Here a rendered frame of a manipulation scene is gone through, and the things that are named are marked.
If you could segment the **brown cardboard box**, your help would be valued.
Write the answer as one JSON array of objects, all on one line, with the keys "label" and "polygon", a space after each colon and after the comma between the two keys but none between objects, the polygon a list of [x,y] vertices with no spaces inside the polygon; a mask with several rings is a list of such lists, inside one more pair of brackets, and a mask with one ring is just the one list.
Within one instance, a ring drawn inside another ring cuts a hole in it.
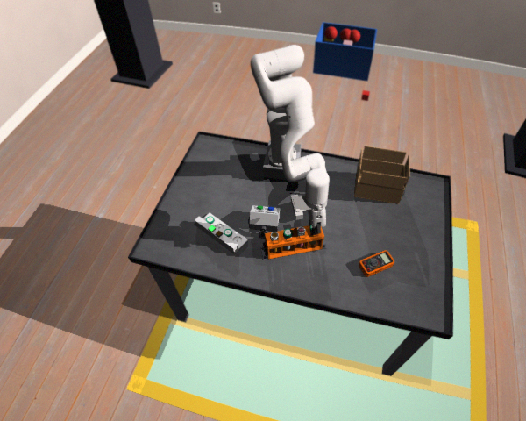
[{"label": "brown cardboard box", "polygon": [[410,177],[409,156],[402,164],[406,153],[365,146],[362,155],[361,149],[354,197],[399,204]]}]

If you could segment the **orange pocket multimeter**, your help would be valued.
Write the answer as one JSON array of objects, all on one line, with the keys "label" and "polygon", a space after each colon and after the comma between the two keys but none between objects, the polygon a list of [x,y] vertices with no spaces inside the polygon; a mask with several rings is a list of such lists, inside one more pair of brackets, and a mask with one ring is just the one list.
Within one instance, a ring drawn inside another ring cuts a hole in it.
[{"label": "orange pocket multimeter", "polygon": [[382,251],[359,262],[359,267],[366,277],[391,268],[395,261],[388,251]]}]

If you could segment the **orange tube holder plate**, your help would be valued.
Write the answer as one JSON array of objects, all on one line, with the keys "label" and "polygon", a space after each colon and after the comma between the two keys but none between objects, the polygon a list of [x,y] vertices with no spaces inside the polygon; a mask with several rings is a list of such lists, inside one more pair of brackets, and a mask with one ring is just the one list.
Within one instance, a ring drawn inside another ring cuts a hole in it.
[{"label": "orange tube holder plate", "polygon": [[[292,238],[285,239],[283,231],[278,231],[279,239],[271,240],[271,232],[265,233],[265,242],[267,247],[268,259],[288,256],[298,253],[306,253],[310,251],[320,250],[323,247],[323,230],[321,227],[321,233],[317,235],[312,235],[310,232],[310,226],[303,226],[305,228],[305,235],[298,236],[297,229],[291,229],[293,232]],[[309,242],[316,240],[315,245],[311,245]],[[304,243],[303,247],[298,247],[296,244]],[[285,249],[284,246],[291,246],[290,249]],[[279,247],[277,252],[273,252],[271,249]]]}]

